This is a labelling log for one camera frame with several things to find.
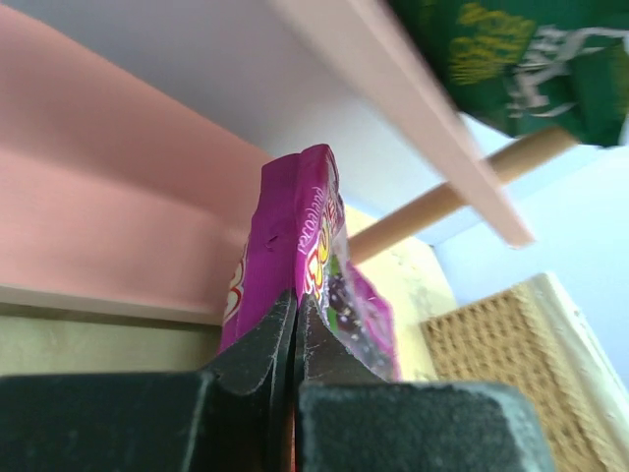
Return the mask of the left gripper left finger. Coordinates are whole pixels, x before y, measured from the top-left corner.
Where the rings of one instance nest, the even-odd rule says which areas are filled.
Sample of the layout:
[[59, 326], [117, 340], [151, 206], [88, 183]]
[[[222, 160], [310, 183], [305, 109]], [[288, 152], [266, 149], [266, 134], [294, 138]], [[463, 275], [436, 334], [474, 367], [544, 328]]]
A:
[[188, 372], [1, 380], [5, 471], [287, 471], [298, 307]]

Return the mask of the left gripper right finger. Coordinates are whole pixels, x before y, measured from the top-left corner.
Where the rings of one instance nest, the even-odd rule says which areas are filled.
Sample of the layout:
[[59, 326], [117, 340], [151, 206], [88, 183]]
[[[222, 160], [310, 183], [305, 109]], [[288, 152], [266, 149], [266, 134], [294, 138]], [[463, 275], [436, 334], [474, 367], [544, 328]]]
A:
[[552, 471], [533, 404], [486, 382], [391, 382], [323, 324], [296, 314], [296, 464], [300, 471]]

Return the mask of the purple snack packet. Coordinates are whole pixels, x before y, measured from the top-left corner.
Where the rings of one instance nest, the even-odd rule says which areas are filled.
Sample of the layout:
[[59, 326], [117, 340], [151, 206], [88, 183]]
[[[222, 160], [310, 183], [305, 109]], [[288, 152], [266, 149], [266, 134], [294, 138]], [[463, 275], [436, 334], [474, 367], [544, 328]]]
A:
[[323, 324], [377, 376], [400, 380], [392, 310], [349, 258], [328, 145], [262, 167], [251, 231], [227, 294], [221, 349], [253, 329], [286, 290], [313, 303]]

